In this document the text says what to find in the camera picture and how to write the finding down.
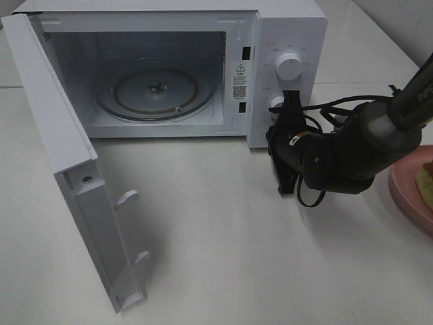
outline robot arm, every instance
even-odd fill
[[[433,119],[433,55],[409,84],[394,97],[355,96],[332,103],[302,107],[298,91],[284,91],[284,104],[272,108],[278,113],[267,133],[269,154],[279,178],[281,194],[294,192],[298,182],[320,190],[358,194],[366,190],[375,174],[414,151],[421,142],[421,128]],[[352,111],[334,105],[351,100],[374,100]],[[305,110],[321,109],[321,114],[339,126],[323,133],[318,124],[308,126]],[[339,123],[330,113],[343,115]]]

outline white countertop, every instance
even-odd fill
[[[404,86],[416,67],[359,8],[320,2],[330,22],[312,104]],[[7,52],[0,32],[0,86],[16,86]],[[395,207],[388,171],[304,209],[279,196],[267,153],[233,138],[93,142],[110,194],[141,194],[120,226],[154,259],[148,300],[116,315],[24,91],[0,98],[0,324],[432,323],[433,241]]]

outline microwave door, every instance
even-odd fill
[[[134,265],[149,253],[128,256],[116,220],[122,206],[133,204],[137,193],[129,191],[114,204],[110,200],[92,143],[43,49],[43,30],[31,18],[5,17],[4,29],[55,180],[119,312],[143,298]]]

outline microwave oven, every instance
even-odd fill
[[[267,146],[283,90],[309,102],[327,19],[313,0],[28,0],[2,18],[55,180],[116,312],[142,300],[90,138],[243,136]]]

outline pink plate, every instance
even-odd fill
[[[424,203],[415,176],[424,163],[433,160],[433,146],[420,146],[391,167],[390,191],[400,210],[433,236],[433,211]]]

